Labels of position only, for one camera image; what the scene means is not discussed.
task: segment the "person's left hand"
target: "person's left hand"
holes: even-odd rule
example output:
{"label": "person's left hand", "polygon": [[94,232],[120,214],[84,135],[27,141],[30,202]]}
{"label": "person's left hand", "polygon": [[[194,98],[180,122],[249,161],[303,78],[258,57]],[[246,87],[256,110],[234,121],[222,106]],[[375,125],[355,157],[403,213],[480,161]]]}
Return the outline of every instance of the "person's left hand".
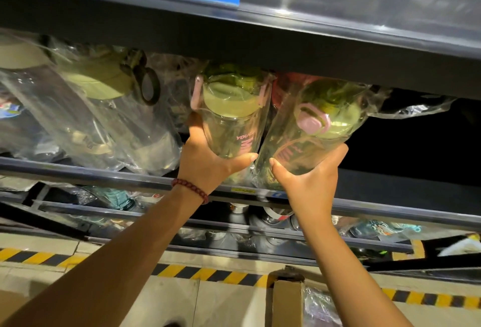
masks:
{"label": "person's left hand", "polygon": [[220,158],[207,144],[201,116],[191,113],[188,124],[190,137],[182,148],[178,178],[191,182],[207,194],[257,158],[256,153],[241,154],[230,159]]}

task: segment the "forearm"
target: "forearm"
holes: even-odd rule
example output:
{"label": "forearm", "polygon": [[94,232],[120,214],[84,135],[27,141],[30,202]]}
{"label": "forearm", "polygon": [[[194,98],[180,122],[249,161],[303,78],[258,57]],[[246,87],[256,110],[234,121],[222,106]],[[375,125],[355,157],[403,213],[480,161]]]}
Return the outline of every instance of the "forearm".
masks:
{"label": "forearm", "polygon": [[176,186],[115,239],[70,270],[4,324],[24,326],[36,316],[51,327],[117,327],[159,258],[202,199]]}
{"label": "forearm", "polygon": [[393,326],[411,326],[332,224],[314,226],[311,223],[301,226],[316,254],[343,325],[375,327],[389,321]]}

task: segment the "yellow label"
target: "yellow label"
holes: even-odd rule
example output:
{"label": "yellow label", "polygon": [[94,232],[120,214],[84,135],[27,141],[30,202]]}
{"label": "yellow label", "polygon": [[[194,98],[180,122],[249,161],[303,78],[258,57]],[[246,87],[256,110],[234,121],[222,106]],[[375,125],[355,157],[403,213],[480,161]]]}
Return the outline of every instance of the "yellow label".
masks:
{"label": "yellow label", "polygon": [[256,191],[255,190],[251,190],[251,189],[242,189],[242,188],[239,188],[239,187],[233,187],[230,189],[231,191],[235,192],[235,193],[246,193],[246,194],[255,194]]}

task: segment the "hand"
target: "hand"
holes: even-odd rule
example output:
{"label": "hand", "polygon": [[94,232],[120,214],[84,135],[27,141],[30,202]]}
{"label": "hand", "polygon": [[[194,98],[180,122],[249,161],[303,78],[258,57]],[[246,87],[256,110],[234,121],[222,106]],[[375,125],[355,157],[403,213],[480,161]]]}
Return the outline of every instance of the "hand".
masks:
{"label": "hand", "polygon": [[347,153],[341,144],[314,169],[304,175],[292,175],[279,161],[271,158],[272,173],[286,190],[292,210],[302,228],[332,225],[332,201],[337,186],[337,167]]}
{"label": "hand", "polygon": [[201,116],[191,113],[188,124],[190,137],[182,148],[178,178],[191,182],[207,194],[257,158],[256,153],[246,153],[230,159],[220,158],[207,144]]}

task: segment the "braided bracelet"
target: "braided bracelet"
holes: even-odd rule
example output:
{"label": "braided bracelet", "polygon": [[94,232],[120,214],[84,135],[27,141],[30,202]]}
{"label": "braided bracelet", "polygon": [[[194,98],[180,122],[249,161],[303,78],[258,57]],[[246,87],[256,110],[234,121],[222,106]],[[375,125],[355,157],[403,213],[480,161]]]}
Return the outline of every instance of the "braided bracelet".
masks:
{"label": "braided bracelet", "polygon": [[199,194],[199,196],[204,199],[204,202],[202,203],[202,205],[204,204],[207,204],[209,202],[209,197],[208,195],[202,191],[201,189],[199,189],[197,186],[195,186],[194,184],[190,183],[189,181],[187,180],[183,180],[183,179],[173,179],[172,180],[172,187],[176,186],[176,185],[183,185],[183,186],[186,186],[188,187],[190,190],[194,191],[195,193]]}

